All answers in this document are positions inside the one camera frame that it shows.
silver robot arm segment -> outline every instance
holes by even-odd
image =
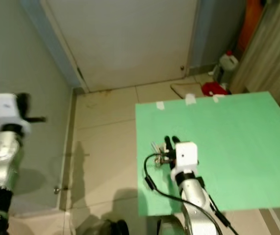
[[[27,118],[28,94],[0,94],[0,235],[8,234],[8,211],[23,159],[23,137],[31,132],[30,122],[45,118]]]
[[[201,177],[196,177],[198,165],[197,146],[193,142],[176,143],[176,165],[171,178],[179,187],[183,200],[189,201],[208,213],[212,212],[211,200]],[[197,208],[183,203],[185,233],[187,235],[217,235],[215,225]]]

black wire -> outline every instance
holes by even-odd
[[[239,235],[239,233],[237,233],[237,231],[236,231],[231,225],[229,225],[228,228],[230,228],[230,230],[231,230],[235,235]]]
[[[160,154],[160,153],[153,153],[149,156],[146,157],[146,159],[144,160],[144,173],[145,173],[145,176],[148,177],[152,182],[152,186],[153,186],[153,189],[158,192],[160,195],[164,196],[164,197],[168,197],[172,200],[175,200],[175,201],[178,201],[178,202],[182,202],[182,203],[187,203],[195,208],[197,208],[199,211],[201,211],[216,227],[217,229],[217,232],[219,235],[223,235],[222,233],[222,230],[220,229],[218,223],[216,222],[216,220],[211,216],[211,214],[209,214],[207,211],[205,211],[203,208],[199,207],[198,205],[192,203],[192,202],[189,202],[189,201],[186,201],[182,198],[178,198],[178,197],[174,197],[174,196],[171,196],[171,195],[168,195],[168,194],[165,194],[163,192],[161,192],[157,187],[156,185],[153,183],[153,180],[151,179],[149,173],[148,173],[148,170],[147,170],[147,161],[149,158],[153,157],[153,156],[157,156],[157,155],[166,155],[166,154]]]

green board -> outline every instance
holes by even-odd
[[[198,146],[199,175],[222,211],[280,207],[280,108],[269,93],[237,94],[136,105],[138,208],[140,215],[169,215],[180,204],[147,187],[143,161],[151,142],[166,135]],[[169,166],[148,171],[165,193],[179,196]]]

floor tile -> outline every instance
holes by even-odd
[[[36,216],[32,218],[9,219],[9,233],[11,235],[63,235],[64,212]]]
[[[137,94],[140,103],[150,103],[156,101],[175,100],[181,99],[171,88],[171,84],[182,84],[195,82],[194,77],[185,79],[160,82],[155,84],[148,84],[143,86],[137,86]]]
[[[76,128],[99,126],[135,119],[135,87],[79,95]]]
[[[68,212],[69,221],[65,223],[64,235],[70,235],[73,230],[76,231],[76,235],[96,234],[94,232],[99,231],[107,219],[112,221],[124,219],[131,235],[156,234],[157,219],[155,217],[139,217],[137,207],[137,198],[132,198],[71,209]]]
[[[137,196],[135,121],[80,129],[75,141],[72,207]]]
[[[207,73],[194,75],[194,77],[197,82],[201,83],[201,85],[206,82],[213,82],[213,76],[209,76]]]
[[[226,218],[240,235],[271,235],[259,210],[227,212]],[[224,235],[233,235],[230,229],[220,225]]]

plastic bottle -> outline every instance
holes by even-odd
[[[220,59],[214,69],[213,79],[224,87],[228,87],[231,81],[232,75],[238,67],[238,60],[232,55],[232,51],[229,50]]]

